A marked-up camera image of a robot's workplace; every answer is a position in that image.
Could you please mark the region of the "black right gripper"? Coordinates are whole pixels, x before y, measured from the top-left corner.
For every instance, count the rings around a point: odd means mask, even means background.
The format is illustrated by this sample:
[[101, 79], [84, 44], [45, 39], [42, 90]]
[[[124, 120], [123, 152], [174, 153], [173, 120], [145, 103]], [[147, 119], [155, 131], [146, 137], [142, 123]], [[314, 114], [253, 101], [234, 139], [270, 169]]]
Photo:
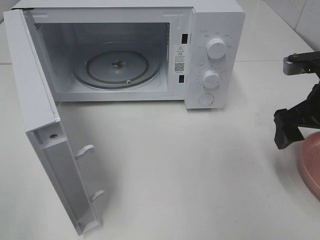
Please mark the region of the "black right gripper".
[[[283, 73], [287, 76], [301, 74], [320, 75], [320, 52], [294, 53], [283, 59]], [[279, 150], [303, 141], [299, 127], [320, 128], [320, 83], [313, 86], [306, 100], [291, 109], [276, 110], [274, 115], [274, 142]]]

